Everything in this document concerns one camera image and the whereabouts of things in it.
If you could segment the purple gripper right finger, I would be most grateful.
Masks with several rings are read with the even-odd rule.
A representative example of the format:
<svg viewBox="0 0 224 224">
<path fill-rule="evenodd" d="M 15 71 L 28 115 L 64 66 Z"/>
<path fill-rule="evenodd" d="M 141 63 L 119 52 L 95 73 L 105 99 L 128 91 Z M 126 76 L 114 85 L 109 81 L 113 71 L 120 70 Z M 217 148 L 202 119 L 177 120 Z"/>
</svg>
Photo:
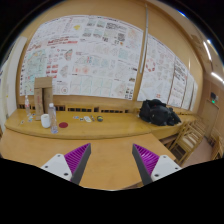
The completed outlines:
<svg viewBox="0 0 224 224">
<path fill-rule="evenodd" d="M 133 145 L 132 154 L 136 161 L 143 185 L 148 185 L 181 170 L 181 167 L 168 155 L 158 156 L 137 144 Z"/>
</svg>

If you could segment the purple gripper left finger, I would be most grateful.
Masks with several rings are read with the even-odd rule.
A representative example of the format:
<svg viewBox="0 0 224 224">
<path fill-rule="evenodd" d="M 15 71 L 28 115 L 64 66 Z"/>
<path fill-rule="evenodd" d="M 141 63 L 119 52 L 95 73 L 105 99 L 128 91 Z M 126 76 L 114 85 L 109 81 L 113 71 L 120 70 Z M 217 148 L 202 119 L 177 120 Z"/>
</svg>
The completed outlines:
<svg viewBox="0 0 224 224">
<path fill-rule="evenodd" d="M 56 154 L 42 169 L 78 185 L 91 154 L 91 144 L 82 145 L 69 153 Z"/>
</svg>

